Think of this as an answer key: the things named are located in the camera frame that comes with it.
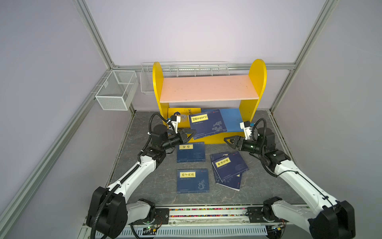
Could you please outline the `yellow cartoon book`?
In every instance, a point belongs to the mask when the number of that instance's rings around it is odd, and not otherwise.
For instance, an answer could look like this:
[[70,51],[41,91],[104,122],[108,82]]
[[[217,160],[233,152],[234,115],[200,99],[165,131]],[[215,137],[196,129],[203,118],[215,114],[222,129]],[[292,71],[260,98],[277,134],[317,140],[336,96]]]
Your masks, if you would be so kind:
[[201,111],[201,108],[169,108],[168,116],[180,116],[182,121],[187,121],[189,115],[199,114]]

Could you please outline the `blue book lowest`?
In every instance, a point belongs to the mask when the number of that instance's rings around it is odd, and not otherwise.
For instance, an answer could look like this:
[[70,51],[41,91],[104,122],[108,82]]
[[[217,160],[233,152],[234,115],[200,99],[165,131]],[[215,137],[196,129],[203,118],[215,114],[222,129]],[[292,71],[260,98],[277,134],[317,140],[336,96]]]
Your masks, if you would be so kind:
[[[224,156],[228,156],[229,155],[229,152],[226,151],[226,152],[221,152],[221,153],[215,153],[215,154],[211,154],[210,155],[210,160],[211,162],[213,163],[215,160],[217,159],[220,159]],[[233,190],[236,190],[236,191],[240,191],[240,186],[241,186],[241,180],[242,180],[242,176],[241,174],[238,174],[234,177],[231,177],[230,179],[227,179],[225,181],[222,181],[215,168],[213,167],[212,168],[213,170],[213,174],[214,174],[214,179],[215,179],[215,182],[216,184],[219,184],[219,185],[222,185],[224,187],[227,187],[227,188],[230,188],[230,189],[233,189]]]

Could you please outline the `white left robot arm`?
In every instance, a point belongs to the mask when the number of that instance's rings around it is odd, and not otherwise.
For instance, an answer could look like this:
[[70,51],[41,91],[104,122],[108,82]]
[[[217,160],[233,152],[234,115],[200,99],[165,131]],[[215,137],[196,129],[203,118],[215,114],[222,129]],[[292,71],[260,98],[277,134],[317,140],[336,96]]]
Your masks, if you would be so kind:
[[149,129],[149,138],[137,155],[137,162],[118,180],[107,187],[98,187],[92,194],[86,225],[91,228],[90,237],[96,232],[103,238],[116,238],[127,224],[138,220],[151,222],[155,218],[155,204],[140,199],[128,200],[142,181],[163,162],[167,150],[189,142],[195,129],[174,130],[171,126],[158,124]]

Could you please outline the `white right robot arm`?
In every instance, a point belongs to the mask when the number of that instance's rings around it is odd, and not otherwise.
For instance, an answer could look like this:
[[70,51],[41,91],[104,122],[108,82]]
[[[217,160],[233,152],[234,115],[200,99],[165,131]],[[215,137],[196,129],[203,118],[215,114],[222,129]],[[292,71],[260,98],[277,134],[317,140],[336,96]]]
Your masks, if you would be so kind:
[[347,201],[338,201],[312,182],[283,151],[276,148],[270,128],[258,129],[256,139],[226,137],[233,149],[248,152],[260,160],[273,177],[283,179],[308,205],[305,210],[280,197],[267,199],[260,216],[267,222],[286,220],[307,231],[314,239],[353,239],[356,236],[355,210]]

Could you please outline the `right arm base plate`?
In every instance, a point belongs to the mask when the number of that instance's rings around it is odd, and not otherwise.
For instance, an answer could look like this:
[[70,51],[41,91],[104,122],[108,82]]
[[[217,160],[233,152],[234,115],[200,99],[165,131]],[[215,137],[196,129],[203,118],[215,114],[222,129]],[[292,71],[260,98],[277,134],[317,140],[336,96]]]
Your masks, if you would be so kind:
[[249,218],[250,223],[287,223],[287,221],[280,218],[275,218],[274,220],[266,219],[262,206],[247,207],[245,216]]

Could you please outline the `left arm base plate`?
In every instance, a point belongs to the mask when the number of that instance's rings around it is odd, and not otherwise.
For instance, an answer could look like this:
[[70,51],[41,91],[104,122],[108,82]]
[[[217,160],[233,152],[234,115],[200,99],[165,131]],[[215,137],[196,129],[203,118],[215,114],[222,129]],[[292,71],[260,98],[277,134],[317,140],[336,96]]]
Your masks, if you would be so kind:
[[169,208],[156,208],[153,216],[133,222],[134,225],[167,225],[170,219]]

